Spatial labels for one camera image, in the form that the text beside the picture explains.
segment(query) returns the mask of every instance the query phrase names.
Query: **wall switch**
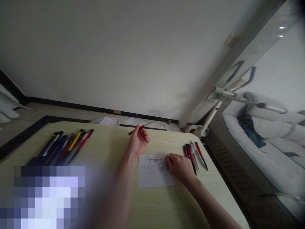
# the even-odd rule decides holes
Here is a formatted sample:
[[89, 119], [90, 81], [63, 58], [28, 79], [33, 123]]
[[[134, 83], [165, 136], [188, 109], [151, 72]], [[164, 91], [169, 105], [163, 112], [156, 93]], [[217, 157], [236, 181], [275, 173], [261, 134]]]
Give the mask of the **wall switch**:
[[237, 36], [231, 33], [228, 39], [226, 40], [225, 45], [232, 48], [236, 44], [236, 41], [237, 41]]

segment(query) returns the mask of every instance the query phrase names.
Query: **paper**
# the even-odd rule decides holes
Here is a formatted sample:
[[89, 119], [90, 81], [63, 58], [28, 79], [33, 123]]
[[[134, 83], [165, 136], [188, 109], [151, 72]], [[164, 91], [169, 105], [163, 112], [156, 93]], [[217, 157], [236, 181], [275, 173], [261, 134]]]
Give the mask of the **paper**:
[[127, 122], [129, 125], [131, 125], [134, 121], [135, 121], [134, 118], [130, 118], [130, 119], [127, 119], [126, 122]]
[[92, 123], [92, 124], [99, 124], [99, 123], [101, 122], [102, 119], [103, 119], [103, 117], [98, 118], [98, 119], [96, 119], [96, 120], [93, 120], [93, 121], [91, 121], [90, 123]]
[[164, 156], [141, 155], [139, 157], [138, 188], [175, 185]]
[[101, 117], [96, 120], [91, 121], [92, 124], [100, 124], [100, 125], [107, 125], [107, 126], [119, 126], [119, 119], [111, 119], [108, 117]]

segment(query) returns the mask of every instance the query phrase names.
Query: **wooden table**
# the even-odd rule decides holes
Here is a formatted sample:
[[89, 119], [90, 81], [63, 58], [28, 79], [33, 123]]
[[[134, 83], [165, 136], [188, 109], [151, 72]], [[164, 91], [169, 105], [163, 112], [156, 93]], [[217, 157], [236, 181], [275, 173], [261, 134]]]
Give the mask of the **wooden table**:
[[[2, 162], [1, 176], [7, 173], [13, 174], [16, 165], [25, 165], [55, 131], [70, 134], [81, 128], [85, 130], [93, 128], [94, 132], [71, 165], [106, 163], [115, 171], [126, 149], [128, 132], [133, 128], [57, 122], [42, 128]], [[242, 228], [249, 228], [235, 199], [195, 135], [161, 130], [148, 130], [148, 133], [151, 142], [144, 152], [147, 155], [169, 153], [184, 155], [182, 146], [185, 143], [189, 143], [190, 140], [198, 142], [209, 171], [205, 171], [200, 164], [197, 177]], [[138, 169], [134, 175], [134, 193], [128, 228], [209, 228], [199, 205], [180, 183], [176, 186], [141, 189], [137, 189], [137, 183]]]

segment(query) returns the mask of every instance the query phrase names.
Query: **pen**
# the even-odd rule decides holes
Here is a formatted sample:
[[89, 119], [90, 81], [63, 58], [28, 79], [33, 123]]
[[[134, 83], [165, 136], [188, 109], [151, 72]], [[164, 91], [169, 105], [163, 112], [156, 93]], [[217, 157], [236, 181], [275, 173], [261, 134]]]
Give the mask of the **pen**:
[[59, 157], [61, 156], [61, 154], [64, 152], [64, 150], [67, 147], [68, 142], [70, 141], [71, 137], [73, 136], [73, 134], [71, 134], [69, 137], [66, 138], [62, 148], [60, 149], [60, 151], [58, 152], [58, 154], [56, 155], [56, 157], [54, 158], [54, 160], [51, 162], [50, 166], [54, 166], [56, 165]]
[[78, 154], [78, 152], [82, 149], [83, 145], [86, 143], [87, 139], [91, 136], [91, 134], [93, 133], [93, 129], [89, 130], [86, 134], [84, 134], [84, 136], [82, 137], [82, 139], [79, 141], [79, 145], [75, 147], [75, 149], [73, 150], [73, 152], [69, 155], [69, 157], [67, 158], [66, 162], [64, 163], [64, 165], [66, 165], [67, 163], [70, 163], [71, 161], [73, 161], [73, 159], [76, 157], [76, 155]]
[[186, 151], [186, 147], [185, 147], [185, 145], [183, 146], [183, 151], [184, 151], [184, 155], [185, 155], [185, 157], [187, 158], [187, 151]]
[[45, 148], [41, 151], [41, 153], [36, 157], [35, 161], [33, 162], [33, 165], [39, 164], [39, 162], [42, 160], [43, 157], [48, 153], [54, 142], [57, 140], [59, 137], [60, 132], [55, 132], [53, 136], [51, 137], [51, 140], [49, 143], [45, 146]]
[[133, 132], [134, 132], [134, 130], [131, 131], [131, 132], [129, 132], [128, 135], [132, 135]]
[[81, 131], [82, 131], [82, 133], [81, 133], [80, 136], [78, 137], [78, 139], [77, 139], [75, 145], [77, 145], [77, 144], [79, 143], [79, 141], [82, 139], [83, 135], [86, 133], [86, 131], [83, 130], [83, 129], [81, 129]]
[[74, 146], [75, 146], [75, 143], [77, 142], [79, 136], [82, 134], [83, 132], [83, 129], [80, 129], [79, 132], [77, 133], [77, 135], [75, 136], [74, 140], [72, 141], [68, 151], [66, 151], [65, 153], [65, 157], [63, 158], [64, 160], [70, 155], [70, 153], [72, 152]]
[[60, 164], [60, 162], [61, 162], [62, 160], [64, 160], [64, 159], [68, 156], [68, 155], [67, 155], [67, 151], [68, 151], [68, 149], [70, 148], [70, 146], [71, 146], [71, 144], [72, 144], [72, 142], [74, 141], [75, 138], [76, 138], [76, 135], [72, 135], [72, 136], [71, 136], [71, 139], [69, 140], [69, 142], [68, 142], [68, 144], [67, 144], [65, 150], [63, 151], [62, 155], [61, 155], [60, 158], [59, 158], [58, 164]]
[[198, 170], [200, 171], [200, 168], [199, 168], [198, 161], [197, 161], [195, 153], [193, 153], [193, 158], [195, 159], [196, 166], [197, 166]]
[[40, 161], [38, 161], [39, 165], [45, 165], [46, 161], [48, 160], [49, 156], [56, 150], [57, 146], [59, 145], [59, 140], [63, 131], [60, 131], [58, 135], [55, 137], [55, 141], [50, 146], [49, 150], [47, 150], [41, 157]]
[[56, 148], [56, 150], [49, 156], [48, 160], [45, 162], [44, 165], [50, 165], [50, 163], [54, 160], [54, 158], [57, 156], [57, 154], [59, 153], [59, 151], [62, 149], [64, 143], [66, 142], [67, 139], [67, 135], [63, 136], [58, 144], [58, 147]]
[[203, 162], [201, 156], [199, 155], [198, 150], [195, 148], [194, 143], [192, 141], [190, 141], [190, 142], [191, 142], [191, 146], [192, 146], [193, 150], [196, 152], [197, 157], [201, 161], [202, 166], [206, 169], [206, 166], [204, 165], [204, 162]]
[[74, 141], [71, 143], [70, 148], [68, 149], [68, 152], [69, 152], [69, 151], [72, 151], [72, 149], [73, 149], [75, 143], [77, 142], [79, 136], [82, 134], [83, 131], [84, 131], [83, 129], [80, 129], [80, 130], [79, 130], [79, 132], [77, 133], [77, 135], [76, 135]]
[[195, 142], [195, 144], [196, 144], [196, 147], [197, 147], [197, 149], [198, 149], [198, 152], [199, 152], [199, 154], [200, 154], [200, 156], [201, 156], [201, 158], [202, 158], [202, 160], [203, 160], [204, 166], [205, 166], [206, 169], [207, 169], [207, 164], [206, 164], [206, 161], [204, 160], [204, 158], [203, 158], [203, 156], [202, 156], [202, 153], [201, 153], [201, 150], [200, 150], [200, 148], [199, 148], [199, 145], [198, 145], [197, 142]]
[[186, 144], [186, 150], [188, 151], [187, 155], [189, 156], [189, 158], [191, 160], [191, 163], [192, 163], [192, 166], [193, 166], [193, 169], [194, 169], [194, 173], [197, 176], [195, 164], [194, 164], [193, 157], [192, 157], [191, 147], [188, 144]]
[[35, 164], [36, 159], [39, 159], [38, 157], [41, 157], [41, 155], [47, 150], [47, 148], [52, 143], [52, 141], [53, 141], [53, 139], [55, 138], [56, 135], [57, 135], [57, 132], [55, 132], [49, 138], [49, 140], [46, 142], [46, 144], [36, 153], [36, 155], [28, 162], [27, 165], [34, 165]]

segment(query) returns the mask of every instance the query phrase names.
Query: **person's left hand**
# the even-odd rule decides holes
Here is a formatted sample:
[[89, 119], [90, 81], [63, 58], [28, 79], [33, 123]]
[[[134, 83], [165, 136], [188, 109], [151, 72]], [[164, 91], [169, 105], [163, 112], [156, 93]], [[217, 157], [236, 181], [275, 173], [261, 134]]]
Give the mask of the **person's left hand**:
[[126, 153], [138, 158], [143, 153], [149, 142], [150, 137], [147, 131], [144, 128], [140, 129], [140, 126], [137, 125], [130, 136]]

